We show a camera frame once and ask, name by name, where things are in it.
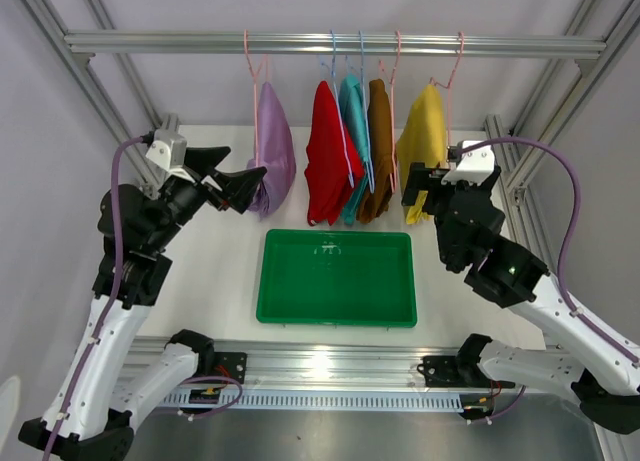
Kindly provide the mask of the aluminium frame posts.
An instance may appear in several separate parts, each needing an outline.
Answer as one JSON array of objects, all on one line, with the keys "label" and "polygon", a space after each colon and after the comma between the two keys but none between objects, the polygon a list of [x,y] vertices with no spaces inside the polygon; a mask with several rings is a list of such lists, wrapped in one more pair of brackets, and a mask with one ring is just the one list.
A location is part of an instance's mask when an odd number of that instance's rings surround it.
[{"label": "aluminium frame posts", "polygon": [[[96,21],[98,28],[107,30],[115,28],[103,0],[82,1],[94,21]],[[54,7],[53,2],[51,0],[18,0],[18,2],[31,21],[35,23],[54,56],[62,62],[71,79],[80,89],[89,106],[98,115],[114,140],[120,144],[120,142],[132,137],[131,129],[127,126],[121,111],[91,66],[91,59],[95,57],[95,53],[74,53],[72,51],[71,44],[66,40],[66,37],[71,34],[71,30]],[[115,64],[131,91],[136,105],[141,109],[149,128],[177,130],[179,126],[178,116],[170,113],[161,118],[160,112],[152,101],[152,97],[146,89],[131,57],[127,54],[115,54],[113,56]],[[127,156],[136,171],[142,191],[152,197],[157,196],[166,175],[159,168],[149,164],[144,154],[134,154],[133,148],[130,149],[130,154],[127,154]]]},{"label": "aluminium frame posts", "polygon": [[581,183],[565,265],[569,290],[623,335],[639,337],[639,0],[586,0],[581,34],[601,36],[599,62],[544,75],[515,135],[550,143]]}]

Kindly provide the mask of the pink hanger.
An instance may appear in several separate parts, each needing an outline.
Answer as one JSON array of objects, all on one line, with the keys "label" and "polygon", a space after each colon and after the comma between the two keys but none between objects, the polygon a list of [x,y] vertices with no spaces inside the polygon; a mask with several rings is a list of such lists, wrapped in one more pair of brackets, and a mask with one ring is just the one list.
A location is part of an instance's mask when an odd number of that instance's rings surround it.
[{"label": "pink hanger", "polygon": [[253,121],[254,121],[254,160],[255,166],[260,166],[260,141],[259,141],[259,127],[258,127],[258,108],[259,108],[259,94],[258,94],[258,81],[261,73],[264,73],[265,80],[269,77],[269,61],[268,55],[264,54],[261,61],[254,67],[251,61],[249,53],[249,39],[248,31],[243,32],[243,48],[244,55],[248,64],[248,70],[252,78],[253,83]]},{"label": "pink hanger", "polygon": [[396,159],[396,132],[395,132],[395,81],[396,81],[396,72],[399,64],[399,60],[402,52],[402,35],[399,30],[395,31],[396,37],[396,51],[395,51],[395,60],[393,64],[393,68],[390,71],[390,74],[387,73],[387,69],[382,59],[378,60],[378,71],[381,78],[384,78],[389,85],[389,106],[390,106],[390,116],[391,116],[391,162],[392,162],[392,171],[390,173],[390,183],[391,183],[391,191],[393,193],[396,192],[398,186],[398,168],[397,168],[397,159]]},{"label": "pink hanger", "polygon": [[459,46],[456,50],[456,59],[451,69],[449,78],[446,83],[437,81],[435,78],[431,78],[430,83],[435,87],[440,87],[446,91],[446,145],[449,146],[452,141],[452,89],[455,81],[455,77],[464,55],[465,50],[465,34],[463,31],[458,32]]}]

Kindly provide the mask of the yellow trousers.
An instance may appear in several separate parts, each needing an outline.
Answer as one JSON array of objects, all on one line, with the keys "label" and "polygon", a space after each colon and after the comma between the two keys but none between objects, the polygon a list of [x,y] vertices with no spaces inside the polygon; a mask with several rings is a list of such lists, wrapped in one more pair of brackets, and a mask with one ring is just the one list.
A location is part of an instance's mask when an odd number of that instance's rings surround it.
[{"label": "yellow trousers", "polygon": [[428,84],[413,102],[404,130],[396,144],[402,194],[405,194],[410,166],[423,163],[427,168],[446,162],[446,128],[442,98]]}]

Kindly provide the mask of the green plastic tray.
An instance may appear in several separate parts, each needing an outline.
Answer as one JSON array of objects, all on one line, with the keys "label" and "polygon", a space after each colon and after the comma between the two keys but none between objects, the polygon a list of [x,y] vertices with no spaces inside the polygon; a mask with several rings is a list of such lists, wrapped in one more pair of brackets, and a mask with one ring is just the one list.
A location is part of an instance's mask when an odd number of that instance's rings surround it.
[{"label": "green plastic tray", "polygon": [[410,236],[269,230],[256,318],[264,324],[414,327]]}]

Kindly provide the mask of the blue hanger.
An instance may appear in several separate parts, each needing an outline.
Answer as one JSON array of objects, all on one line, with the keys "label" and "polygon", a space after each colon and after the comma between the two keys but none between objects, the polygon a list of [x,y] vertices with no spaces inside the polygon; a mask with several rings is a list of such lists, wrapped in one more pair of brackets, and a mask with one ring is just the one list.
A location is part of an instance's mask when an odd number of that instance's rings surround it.
[{"label": "blue hanger", "polygon": [[331,63],[321,62],[329,79],[323,79],[316,89],[312,131],[318,140],[311,142],[315,144],[314,160],[309,164],[315,164],[315,171],[329,187],[351,195],[363,168],[341,116],[336,83],[337,39],[333,31],[330,37]]},{"label": "blue hanger", "polygon": [[360,36],[361,63],[360,68],[355,69],[345,56],[346,76],[343,78],[339,101],[341,114],[343,115],[351,140],[358,153],[360,162],[366,175],[366,182],[370,193],[375,191],[375,175],[373,167],[373,155],[369,132],[369,122],[366,113],[366,90],[364,87],[364,41]]}]

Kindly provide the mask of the teal trousers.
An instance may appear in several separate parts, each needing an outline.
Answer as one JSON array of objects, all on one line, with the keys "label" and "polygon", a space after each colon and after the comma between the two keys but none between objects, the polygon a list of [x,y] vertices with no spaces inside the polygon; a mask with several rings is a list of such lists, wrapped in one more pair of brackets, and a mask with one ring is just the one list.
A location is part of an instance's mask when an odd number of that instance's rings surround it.
[{"label": "teal trousers", "polygon": [[364,171],[363,175],[359,175],[359,181],[341,214],[344,223],[351,226],[356,221],[364,194],[371,190],[369,176],[372,173],[372,155],[368,121],[365,119],[363,88],[354,74],[348,74],[342,80],[338,101],[342,119]]}]

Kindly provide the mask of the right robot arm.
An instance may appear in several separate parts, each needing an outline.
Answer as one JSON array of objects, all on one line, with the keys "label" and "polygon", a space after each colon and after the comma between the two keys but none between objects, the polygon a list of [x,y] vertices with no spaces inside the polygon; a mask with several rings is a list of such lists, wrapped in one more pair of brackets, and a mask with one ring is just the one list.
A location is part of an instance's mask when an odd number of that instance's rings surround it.
[{"label": "right robot arm", "polygon": [[414,163],[402,203],[425,192],[420,206],[434,218],[446,269],[463,273],[473,293],[535,324],[563,350],[525,350],[473,333],[449,362],[424,358],[419,373],[429,386],[531,387],[577,405],[609,431],[638,431],[638,345],[563,293],[541,259],[501,235],[505,215],[491,201],[500,173],[495,169],[481,184],[451,182],[450,170]]}]

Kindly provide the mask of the red trousers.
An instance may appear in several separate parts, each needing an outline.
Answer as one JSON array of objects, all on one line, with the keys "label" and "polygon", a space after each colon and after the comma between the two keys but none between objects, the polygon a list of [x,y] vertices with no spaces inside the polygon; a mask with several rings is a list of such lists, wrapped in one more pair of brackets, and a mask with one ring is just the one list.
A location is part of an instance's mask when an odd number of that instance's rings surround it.
[{"label": "red trousers", "polygon": [[333,225],[363,179],[364,168],[326,81],[315,92],[306,155],[307,223]]}]

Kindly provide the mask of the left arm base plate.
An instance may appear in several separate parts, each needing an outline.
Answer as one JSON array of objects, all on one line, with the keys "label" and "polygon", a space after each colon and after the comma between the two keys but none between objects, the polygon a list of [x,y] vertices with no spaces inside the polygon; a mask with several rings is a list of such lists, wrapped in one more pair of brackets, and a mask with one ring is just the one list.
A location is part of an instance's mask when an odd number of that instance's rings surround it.
[{"label": "left arm base plate", "polygon": [[216,352],[210,375],[224,376],[244,383],[248,355],[244,352]]}]

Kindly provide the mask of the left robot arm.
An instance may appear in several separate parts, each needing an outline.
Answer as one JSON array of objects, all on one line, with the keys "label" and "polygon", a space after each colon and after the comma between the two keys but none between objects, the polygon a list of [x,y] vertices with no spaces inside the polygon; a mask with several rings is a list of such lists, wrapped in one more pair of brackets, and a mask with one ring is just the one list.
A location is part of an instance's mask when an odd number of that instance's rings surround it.
[{"label": "left robot arm", "polygon": [[80,344],[55,400],[21,426],[19,440],[62,460],[122,460],[141,424],[175,388],[189,383],[222,390],[239,379],[221,369],[211,338],[183,329],[161,357],[123,390],[116,384],[129,348],[155,306],[171,268],[166,247],[206,204],[244,213],[267,172],[218,170],[227,147],[168,148],[167,180],[157,198],[119,181],[118,148],[98,230],[104,256]]}]

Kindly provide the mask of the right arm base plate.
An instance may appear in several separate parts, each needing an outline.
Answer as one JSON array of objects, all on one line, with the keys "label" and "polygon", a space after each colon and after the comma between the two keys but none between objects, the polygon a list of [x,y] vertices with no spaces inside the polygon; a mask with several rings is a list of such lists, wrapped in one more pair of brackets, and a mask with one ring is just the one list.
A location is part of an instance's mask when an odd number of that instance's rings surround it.
[{"label": "right arm base plate", "polygon": [[454,356],[424,356],[418,366],[418,371],[422,374],[427,387],[452,388],[468,386],[458,369]]}]

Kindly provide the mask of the aluminium front frame rail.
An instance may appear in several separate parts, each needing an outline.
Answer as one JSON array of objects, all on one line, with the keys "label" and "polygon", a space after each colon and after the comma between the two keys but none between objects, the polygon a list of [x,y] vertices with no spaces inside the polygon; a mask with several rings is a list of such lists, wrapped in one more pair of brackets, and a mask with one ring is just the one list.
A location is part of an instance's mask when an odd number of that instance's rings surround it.
[{"label": "aluminium front frame rail", "polygon": [[[160,357],[167,339],[136,338],[118,372],[116,385],[125,385]],[[216,340],[216,353],[243,352],[247,355],[244,387],[275,390],[383,391],[405,392],[426,388],[417,366],[425,356],[451,356],[458,348],[416,348],[380,346],[339,346],[282,342]],[[550,375],[576,375],[573,356],[561,350],[511,350],[503,359],[525,361],[524,353],[535,361],[550,363]]]}]

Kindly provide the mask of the aluminium hanging rail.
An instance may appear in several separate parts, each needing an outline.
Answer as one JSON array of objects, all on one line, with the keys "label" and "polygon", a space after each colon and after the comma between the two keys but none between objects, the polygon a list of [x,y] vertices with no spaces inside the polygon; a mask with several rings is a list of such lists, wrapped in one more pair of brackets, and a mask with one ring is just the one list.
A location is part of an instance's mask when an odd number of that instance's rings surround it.
[{"label": "aluminium hanging rail", "polygon": [[391,56],[595,60],[607,47],[598,37],[469,34],[269,33],[251,31],[72,30],[72,52],[110,54],[359,54]]}]

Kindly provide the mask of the aluminium left frame posts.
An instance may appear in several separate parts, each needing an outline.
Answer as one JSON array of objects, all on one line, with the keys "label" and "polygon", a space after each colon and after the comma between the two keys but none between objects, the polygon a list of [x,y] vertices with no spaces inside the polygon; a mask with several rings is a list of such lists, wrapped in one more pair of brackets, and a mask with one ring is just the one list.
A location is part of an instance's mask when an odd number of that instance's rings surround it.
[{"label": "aluminium left frame posts", "polygon": [[[82,1],[94,21],[96,21],[98,28],[107,30],[115,28],[103,0]],[[121,111],[91,66],[91,59],[95,57],[95,53],[74,53],[72,51],[71,44],[66,40],[66,37],[71,34],[71,30],[54,7],[53,2],[51,0],[18,0],[18,2],[31,21],[35,23],[54,56],[62,62],[71,79],[80,89],[89,106],[98,115],[114,140],[120,144],[120,142],[132,137],[131,129],[127,126]],[[170,113],[161,118],[160,112],[152,101],[152,97],[146,89],[131,57],[127,54],[115,54],[113,56],[115,64],[131,91],[136,105],[141,109],[149,128],[177,130],[179,126],[178,116]],[[133,148],[130,149],[130,154],[127,154],[127,156],[136,171],[142,191],[152,197],[157,196],[166,175],[159,168],[149,164],[144,154],[134,154]]]}]

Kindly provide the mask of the purple trousers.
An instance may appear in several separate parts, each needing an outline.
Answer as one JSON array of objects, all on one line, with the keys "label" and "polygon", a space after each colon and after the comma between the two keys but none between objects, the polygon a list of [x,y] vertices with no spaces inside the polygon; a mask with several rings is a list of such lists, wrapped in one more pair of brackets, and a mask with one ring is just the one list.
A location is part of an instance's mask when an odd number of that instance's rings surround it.
[{"label": "purple trousers", "polygon": [[296,176],[291,129],[280,100],[268,81],[262,84],[258,98],[256,126],[258,145],[247,167],[265,167],[267,172],[249,210],[263,220],[281,207]]}]

